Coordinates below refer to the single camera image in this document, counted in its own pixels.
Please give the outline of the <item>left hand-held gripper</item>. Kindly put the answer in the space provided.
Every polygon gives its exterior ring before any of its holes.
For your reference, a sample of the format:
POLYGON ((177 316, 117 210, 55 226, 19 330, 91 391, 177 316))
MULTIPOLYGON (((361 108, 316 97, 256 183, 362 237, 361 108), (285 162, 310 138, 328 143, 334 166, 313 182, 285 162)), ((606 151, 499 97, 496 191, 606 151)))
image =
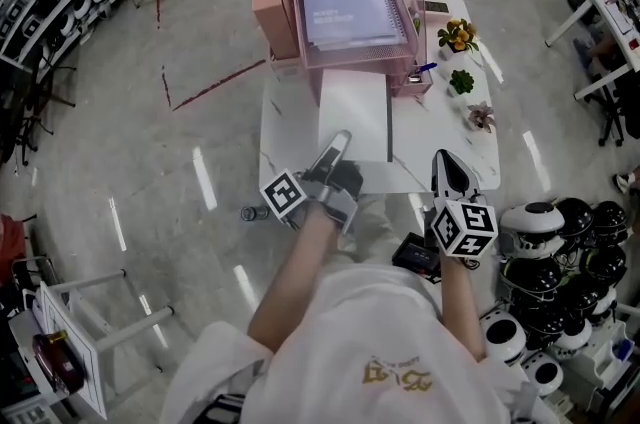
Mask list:
POLYGON ((285 169, 260 187, 261 196, 281 223, 300 229, 304 214, 317 203, 339 232, 347 233, 364 182, 355 162, 341 161, 351 138, 349 131, 338 131, 309 169, 296 173, 285 169))

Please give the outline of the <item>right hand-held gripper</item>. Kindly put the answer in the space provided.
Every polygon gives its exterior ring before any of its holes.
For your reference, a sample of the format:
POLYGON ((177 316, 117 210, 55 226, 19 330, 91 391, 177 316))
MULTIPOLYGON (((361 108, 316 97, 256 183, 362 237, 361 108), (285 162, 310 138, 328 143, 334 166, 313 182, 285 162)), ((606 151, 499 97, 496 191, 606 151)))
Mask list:
POLYGON ((429 229, 440 252, 467 268, 477 268, 498 237, 498 225, 494 207, 483 199, 476 175, 458 156, 440 149, 432 160, 431 189, 435 214, 429 229))

